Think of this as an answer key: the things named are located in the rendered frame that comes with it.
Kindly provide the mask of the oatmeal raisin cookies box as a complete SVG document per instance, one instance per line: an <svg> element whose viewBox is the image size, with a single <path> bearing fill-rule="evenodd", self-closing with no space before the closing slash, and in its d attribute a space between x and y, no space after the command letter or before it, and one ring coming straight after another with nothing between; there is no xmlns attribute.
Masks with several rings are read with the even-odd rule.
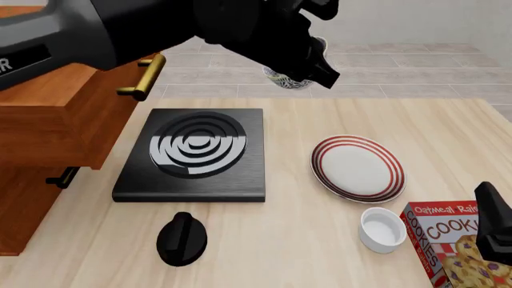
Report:
<svg viewBox="0 0 512 288"><path fill-rule="evenodd" d="M512 288L512 266L476 244L476 201L410 202L400 219L433 288Z"/></svg>

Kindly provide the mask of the white plate with red rings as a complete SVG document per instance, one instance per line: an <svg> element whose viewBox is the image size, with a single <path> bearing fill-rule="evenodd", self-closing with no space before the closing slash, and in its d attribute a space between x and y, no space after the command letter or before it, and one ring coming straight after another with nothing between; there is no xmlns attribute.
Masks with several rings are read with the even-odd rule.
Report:
<svg viewBox="0 0 512 288"><path fill-rule="evenodd" d="M337 196L358 203L384 203L402 194L404 165L382 144L363 136L324 138L310 154L316 179Z"/></svg>

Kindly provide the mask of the wooden cabinet drawer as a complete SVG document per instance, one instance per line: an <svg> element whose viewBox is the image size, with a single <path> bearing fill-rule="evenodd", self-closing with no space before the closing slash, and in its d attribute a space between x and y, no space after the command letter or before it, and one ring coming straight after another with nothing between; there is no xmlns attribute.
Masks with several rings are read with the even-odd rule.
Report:
<svg viewBox="0 0 512 288"><path fill-rule="evenodd" d="M0 91L0 166L100 169L165 63L152 54L109 71L71 64Z"/></svg>

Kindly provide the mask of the wooden cabinet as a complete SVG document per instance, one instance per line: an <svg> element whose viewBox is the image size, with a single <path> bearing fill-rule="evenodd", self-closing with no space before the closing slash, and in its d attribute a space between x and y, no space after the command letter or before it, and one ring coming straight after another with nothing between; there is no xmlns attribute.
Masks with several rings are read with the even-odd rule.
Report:
<svg viewBox="0 0 512 288"><path fill-rule="evenodd" d="M69 105L96 73L69 64L0 91L0 256L17 256L62 189L45 183L87 148Z"/></svg>

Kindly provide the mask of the small white ramekin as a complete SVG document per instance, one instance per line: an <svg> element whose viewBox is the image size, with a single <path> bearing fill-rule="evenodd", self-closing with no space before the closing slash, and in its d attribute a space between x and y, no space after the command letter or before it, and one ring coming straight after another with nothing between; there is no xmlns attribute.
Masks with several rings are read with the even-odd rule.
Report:
<svg viewBox="0 0 512 288"><path fill-rule="evenodd" d="M395 251L407 236L404 222L390 210L372 207L365 210L359 223L361 242L378 254Z"/></svg>

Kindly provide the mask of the flat black stove plate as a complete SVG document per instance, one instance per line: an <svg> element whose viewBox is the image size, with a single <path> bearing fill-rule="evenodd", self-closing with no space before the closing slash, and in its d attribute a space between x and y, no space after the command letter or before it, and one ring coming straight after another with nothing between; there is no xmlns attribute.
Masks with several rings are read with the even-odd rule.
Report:
<svg viewBox="0 0 512 288"><path fill-rule="evenodd" d="M151 110L115 202L264 202L263 110Z"/></svg>

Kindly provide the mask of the round black stove knob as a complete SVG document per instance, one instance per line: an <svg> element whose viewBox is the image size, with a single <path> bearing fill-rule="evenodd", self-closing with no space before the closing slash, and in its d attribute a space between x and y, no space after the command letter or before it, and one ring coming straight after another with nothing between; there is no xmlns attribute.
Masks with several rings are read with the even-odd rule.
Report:
<svg viewBox="0 0 512 288"><path fill-rule="evenodd" d="M159 232L156 249L167 265L188 266L202 256L207 239L206 228L199 220L190 213L178 212Z"/></svg>

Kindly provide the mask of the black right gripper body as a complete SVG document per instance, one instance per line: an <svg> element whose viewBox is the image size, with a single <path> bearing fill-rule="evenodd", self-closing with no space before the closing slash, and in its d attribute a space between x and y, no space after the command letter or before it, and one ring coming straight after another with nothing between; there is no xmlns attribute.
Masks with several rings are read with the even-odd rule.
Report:
<svg viewBox="0 0 512 288"><path fill-rule="evenodd" d="M512 234L478 234L476 243L484 259L512 259Z"/></svg>

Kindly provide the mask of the black patterned bowl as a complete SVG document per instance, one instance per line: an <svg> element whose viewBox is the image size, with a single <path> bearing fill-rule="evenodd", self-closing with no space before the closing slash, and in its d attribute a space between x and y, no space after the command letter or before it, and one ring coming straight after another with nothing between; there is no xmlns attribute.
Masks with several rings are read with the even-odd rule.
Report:
<svg viewBox="0 0 512 288"><path fill-rule="evenodd" d="M328 42L325 38L322 38L320 36L314 36L316 39L316 42L319 42L322 48L322 56L326 58L327 56L327 49L328 49ZM311 80L303 80L301 82L294 81L292 78L289 78L288 76L285 76L284 74L278 74L277 72L273 71L267 66L262 67L262 72L264 75L272 81L276 86L279 86L281 88L285 88L288 90L303 90L305 88L308 88L311 86L314 82Z"/></svg>

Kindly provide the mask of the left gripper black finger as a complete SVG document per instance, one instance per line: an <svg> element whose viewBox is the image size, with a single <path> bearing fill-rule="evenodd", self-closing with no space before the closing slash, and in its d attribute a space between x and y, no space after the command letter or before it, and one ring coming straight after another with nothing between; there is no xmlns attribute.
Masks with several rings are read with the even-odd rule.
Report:
<svg viewBox="0 0 512 288"><path fill-rule="evenodd" d="M324 38L300 38L300 80L316 82L332 88L340 73L326 60L327 42Z"/></svg>

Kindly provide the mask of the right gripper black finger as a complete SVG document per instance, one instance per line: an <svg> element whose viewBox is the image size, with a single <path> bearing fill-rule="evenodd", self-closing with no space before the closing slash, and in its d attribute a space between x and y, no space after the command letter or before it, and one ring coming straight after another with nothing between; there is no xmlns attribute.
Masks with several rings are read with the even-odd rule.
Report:
<svg viewBox="0 0 512 288"><path fill-rule="evenodd" d="M478 206L478 237L512 238L512 208L490 182L474 190Z"/></svg>

